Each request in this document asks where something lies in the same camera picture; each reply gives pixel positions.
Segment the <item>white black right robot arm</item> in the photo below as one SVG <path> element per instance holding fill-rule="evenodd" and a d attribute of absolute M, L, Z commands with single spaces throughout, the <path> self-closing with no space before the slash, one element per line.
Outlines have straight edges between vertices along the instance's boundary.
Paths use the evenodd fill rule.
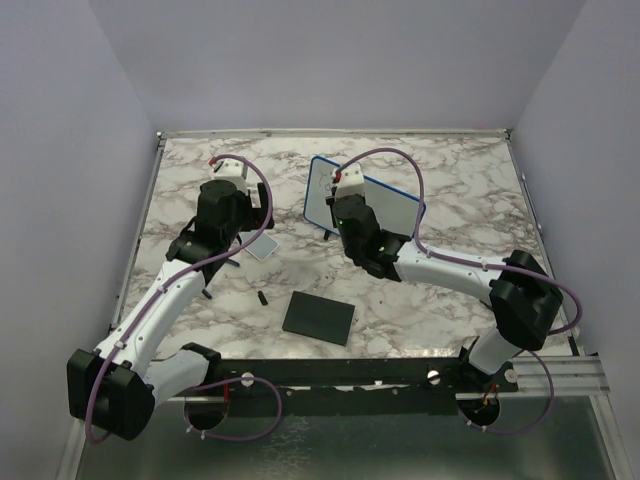
<path fill-rule="evenodd" d="M 361 195 L 328 205 L 345 255 L 369 275 L 443 287 L 490 307 L 495 326 L 462 354 L 459 378 L 467 389 L 483 390 L 519 352 L 544 346 L 563 295 L 529 253 L 515 250 L 504 259 L 425 253 L 416 240 L 382 229 Z"/>

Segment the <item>black marker cap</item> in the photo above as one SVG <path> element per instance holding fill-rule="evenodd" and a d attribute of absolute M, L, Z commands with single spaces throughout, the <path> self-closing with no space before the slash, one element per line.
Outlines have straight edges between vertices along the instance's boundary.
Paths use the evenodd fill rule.
<path fill-rule="evenodd" d="M 258 298 L 262 306 L 267 306 L 269 304 L 265 294 L 262 291 L 258 292 Z"/>

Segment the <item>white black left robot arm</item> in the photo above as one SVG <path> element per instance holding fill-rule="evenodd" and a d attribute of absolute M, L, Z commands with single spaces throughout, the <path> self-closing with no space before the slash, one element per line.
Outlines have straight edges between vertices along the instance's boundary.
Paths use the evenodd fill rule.
<path fill-rule="evenodd" d="M 93 445 L 111 436 L 133 440 L 154 410 L 174 395 L 206 395 L 227 384 L 219 352 L 189 343 L 172 357 L 154 356 L 183 310 L 205 290 L 226 260 L 274 225 L 269 183 L 258 184 L 253 206 L 240 174 L 200 187 L 195 216 L 172 241 L 154 282 L 129 316 L 93 350 L 76 350 L 66 364 L 70 414 Z"/>

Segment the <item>blue-framed whiteboard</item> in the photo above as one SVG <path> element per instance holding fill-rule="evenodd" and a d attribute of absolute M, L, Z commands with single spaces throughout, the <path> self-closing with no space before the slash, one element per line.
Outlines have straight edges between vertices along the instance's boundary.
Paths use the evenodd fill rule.
<path fill-rule="evenodd" d="M 310 169 L 304 201 L 304 218 L 311 224 L 338 235 L 333 226 L 330 208 L 325 199 L 331 196 L 332 171 L 339 164 L 314 156 Z M 419 210 L 419 198 L 373 177 L 364 175 L 366 203 L 374 210 L 381 228 L 413 237 L 417 213 L 423 218 L 427 207 Z"/>

